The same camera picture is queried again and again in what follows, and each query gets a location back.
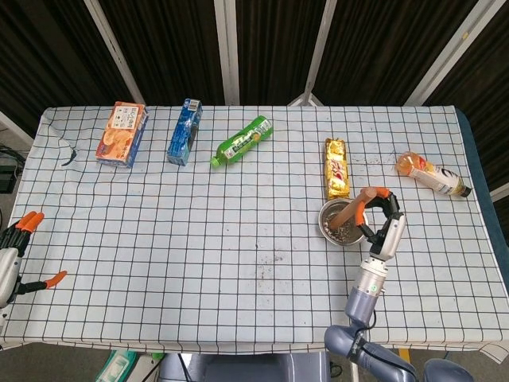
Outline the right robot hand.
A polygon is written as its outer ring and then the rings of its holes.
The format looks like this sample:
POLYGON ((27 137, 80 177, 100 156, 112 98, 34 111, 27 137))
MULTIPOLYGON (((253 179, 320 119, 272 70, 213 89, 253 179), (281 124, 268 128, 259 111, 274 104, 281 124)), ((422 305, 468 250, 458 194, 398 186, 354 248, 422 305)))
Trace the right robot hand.
POLYGON ((363 192, 375 194, 370 201, 361 201, 356 207, 355 222, 364 237, 371 243, 370 256, 386 262, 393 259, 406 226, 406 216, 400 211, 397 197, 387 188, 368 187, 363 192), (365 209, 381 208, 386 221, 381 229, 373 232, 363 217, 365 209))

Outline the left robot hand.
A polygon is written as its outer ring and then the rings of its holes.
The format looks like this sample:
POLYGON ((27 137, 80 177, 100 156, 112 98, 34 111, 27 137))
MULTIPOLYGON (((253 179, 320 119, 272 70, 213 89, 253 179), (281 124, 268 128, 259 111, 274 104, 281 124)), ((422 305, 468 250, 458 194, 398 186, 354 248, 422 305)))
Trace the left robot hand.
POLYGON ((23 283, 21 261, 30 237, 43 221, 43 212, 31 211, 1 232, 1 309, 6 308, 18 295, 55 287, 66 275, 60 271, 51 279, 23 283))

